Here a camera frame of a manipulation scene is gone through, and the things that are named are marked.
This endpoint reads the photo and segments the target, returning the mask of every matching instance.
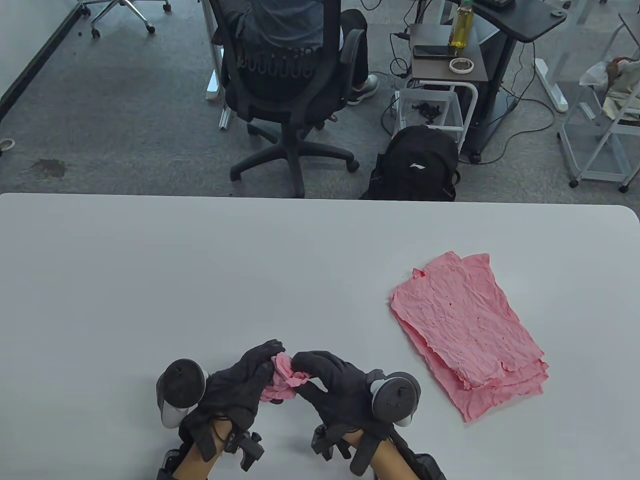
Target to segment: black desk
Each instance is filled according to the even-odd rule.
[[[478,88],[478,104],[463,147],[473,163],[480,162],[480,153],[515,102],[500,86],[516,42],[531,43],[566,20],[565,12],[562,17],[552,16],[554,10],[540,0],[514,0],[501,10],[474,3],[476,15],[500,31],[481,46],[489,81]]]

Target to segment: keyboard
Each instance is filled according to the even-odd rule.
[[[475,3],[479,3],[482,6],[487,6],[495,10],[500,10],[507,5],[510,5],[514,0],[474,0]]]

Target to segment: chair wheel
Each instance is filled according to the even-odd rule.
[[[469,154],[469,163],[472,163],[474,165],[479,164],[482,161],[482,153],[480,153],[479,151],[474,151],[471,152]]]
[[[353,173],[360,168],[360,163],[357,160],[351,160],[347,162],[347,171]]]

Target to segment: tape roll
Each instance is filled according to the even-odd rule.
[[[449,70],[460,75],[473,72],[474,66],[474,63],[471,60],[462,57],[454,58],[449,62]]]
[[[3,138],[0,140],[0,152],[8,152],[15,147],[15,142],[10,138]]]

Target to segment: pink cloth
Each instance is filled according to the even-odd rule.
[[[489,255],[441,255],[391,297],[396,318],[465,421],[541,395],[548,365],[496,284]]]
[[[273,384],[262,391],[260,400],[268,402],[270,400],[289,400],[296,397],[293,390],[311,378],[311,375],[303,372],[294,372],[291,369],[291,357],[286,353],[279,353],[271,357],[276,371],[273,373]]]

